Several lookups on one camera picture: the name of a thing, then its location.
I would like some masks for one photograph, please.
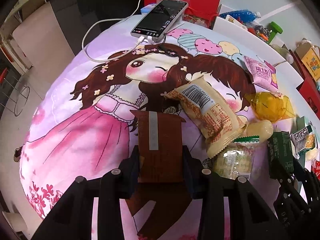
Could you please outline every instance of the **phone screen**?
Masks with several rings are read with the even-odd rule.
[[[142,19],[132,32],[159,37],[185,5],[186,2],[182,1],[163,0]]]

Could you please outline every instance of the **blue bottle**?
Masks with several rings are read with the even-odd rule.
[[[220,17],[225,19],[227,17],[227,15],[230,15],[231,17],[233,17],[236,20],[238,20],[240,17],[240,20],[244,24],[252,22],[256,18],[261,18],[261,14],[259,12],[253,13],[252,11],[249,11],[249,10],[239,10],[239,11],[226,12],[226,13],[220,14]]]

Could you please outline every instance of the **cartoon girl's hair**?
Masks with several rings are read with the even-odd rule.
[[[121,55],[123,51],[117,52],[111,55],[109,58]],[[135,49],[132,53],[129,53],[118,60],[112,60],[104,64],[97,65],[89,76],[76,83],[75,89],[70,93],[73,94],[71,100],[75,100],[82,93],[82,104],[80,108],[86,109],[92,106],[93,101],[99,95],[103,95],[110,90],[112,85],[125,85],[128,84],[131,79],[125,76],[127,65],[137,58],[145,56],[147,54],[166,54],[168,57],[179,57],[179,62],[170,68],[167,74],[166,81],[162,83],[144,83],[140,82],[139,89],[148,97],[148,103],[141,106],[140,109],[146,111],[163,112],[169,106],[178,108],[178,101],[165,99],[160,94],[170,92],[186,83],[186,72],[183,70],[183,66],[188,59],[192,58],[192,55],[188,54],[184,49],[173,44],[159,44],[159,45],[145,45],[144,48]],[[137,120],[133,121],[132,130],[136,128]]]
[[[249,75],[238,64],[222,56],[197,55],[188,61],[187,72],[192,75],[196,72],[210,73],[218,82],[239,93],[241,110],[250,106],[244,95],[256,93]]]

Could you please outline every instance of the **barcode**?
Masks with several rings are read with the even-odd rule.
[[[200,109],[202,109],[206,103],[212,100],[200,87],[196,85],[191,85],[187,89],[183,90],[182,94],[184,94],[192,102],[196,103]]]
[[[242,177],[245,177],[247,180],[249,180],[250,179],[250,172],[238,172],[238,176],[237,177],[239,177],[239,176],[242,176]]]

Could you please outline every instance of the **yellow box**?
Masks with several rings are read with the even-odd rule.
[[[320,59],[316,54],[315,47],[318,46],[314,46],[309,42],[306,42],[297,47],[296,53],[308,69],[313,79],[317,82],[320,79]]]

